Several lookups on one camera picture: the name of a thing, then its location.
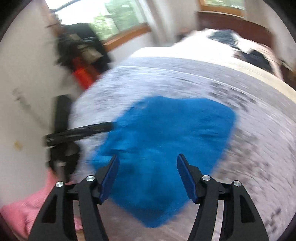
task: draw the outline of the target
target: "window frame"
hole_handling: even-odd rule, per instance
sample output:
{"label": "window frame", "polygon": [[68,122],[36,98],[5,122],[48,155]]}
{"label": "window frame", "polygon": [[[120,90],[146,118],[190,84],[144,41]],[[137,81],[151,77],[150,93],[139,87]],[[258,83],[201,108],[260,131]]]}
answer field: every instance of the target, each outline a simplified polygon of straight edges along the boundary
{"label": "window frame", "polygon": [[239,17],[244,16],[244,10],[240,8],[210,5],[210,4],[206,4],[204,0],[197,0],[197,1],[200,5],[201,11],[227,13],[227,14],[231,14]]}
{"label": "window frame", "polygon": [[[63,29],[60,26],[60,23],[58,22],[58,20],[55,18],[55,14],[53,13],[53,10],[51,10],[48,7],[45,0],[39,0],[39,1],[41,3],[42,12],[49,23],[48,27],[50,27],[50,29],[52,30],[52,33],[55,36],[59,36],[63,32]],[[115,34],[108,39],[102,40],[102,43],[106,51],[109,52],[123,45],[124,43],[149,32],[152,32],[150,26],[147,23],[140,23],[127,30],[120,31],[118,34]]]}

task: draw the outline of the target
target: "bed headboard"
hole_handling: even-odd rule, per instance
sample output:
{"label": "bed headboard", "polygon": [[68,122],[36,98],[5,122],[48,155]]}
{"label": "bed headboard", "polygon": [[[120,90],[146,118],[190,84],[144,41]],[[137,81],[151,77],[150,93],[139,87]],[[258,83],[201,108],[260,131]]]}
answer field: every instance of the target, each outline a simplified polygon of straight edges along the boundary
{"label": "bed headboard", "polygon": [[198,30],[231,29],[242,38],[273,48],[273,36],[266,28],[234,15],[216,12],[196,12]]}

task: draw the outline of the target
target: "blue cloth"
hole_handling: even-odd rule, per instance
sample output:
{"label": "blue cloth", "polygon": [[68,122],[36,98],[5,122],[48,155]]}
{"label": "blue cloth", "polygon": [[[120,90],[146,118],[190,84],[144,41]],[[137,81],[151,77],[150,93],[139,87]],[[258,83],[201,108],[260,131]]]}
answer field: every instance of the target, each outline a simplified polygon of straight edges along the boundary
{"label": "blue cloth", "polygon": [[183,153],[202,173],[211,173],[234,120],[229,107],[209,99],[149,97],[117,119],[91,162],[97,169],[117,154],[110,196],[147,227],[158,227],[189,200],[177,156]]}

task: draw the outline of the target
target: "window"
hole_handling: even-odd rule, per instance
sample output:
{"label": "window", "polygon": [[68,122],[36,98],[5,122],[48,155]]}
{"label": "window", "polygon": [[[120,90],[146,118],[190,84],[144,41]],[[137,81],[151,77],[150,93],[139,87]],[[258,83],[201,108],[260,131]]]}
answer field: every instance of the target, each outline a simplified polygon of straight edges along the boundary
{"label": "window", "polygon": [[244,0],[198,0],[202,11],[222,12],[243,16]]}
{"label": "window", "polygon": [[62,24],[89,23],[101,40],[146,22],[137,0],[46,0],[46,3]]}

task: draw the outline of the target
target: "screw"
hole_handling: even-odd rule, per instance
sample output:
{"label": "screw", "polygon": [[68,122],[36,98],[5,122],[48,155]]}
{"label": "screw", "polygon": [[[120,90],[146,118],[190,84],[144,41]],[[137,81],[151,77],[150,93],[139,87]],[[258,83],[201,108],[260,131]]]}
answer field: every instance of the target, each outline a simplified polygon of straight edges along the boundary
{"label": "screw", "polygon": [[211,177],[210,177],[209,175],[203,175],[203,176],[202,176],[202,179],[203,179],[204,181],[209,181],[209,180],[211,179]]}
{"label": "screw", "polygon": [[233,184],[237,187],[240,187],[242,183],[240,181],[234,181]]}
{"label": "screw", "polygon": [[57,183],[56,183],[56,187],[57,187],[57,188],[60,188],[60,187],[62,187],[63,185],[64,185],[63,182],[57,182]]}
{"label": "screw", "polygon": [[94,176],[88,176],[88,177],[86,178],[86,180],[87,180],[88,182],[92,182],[92,181],[94,180]]}

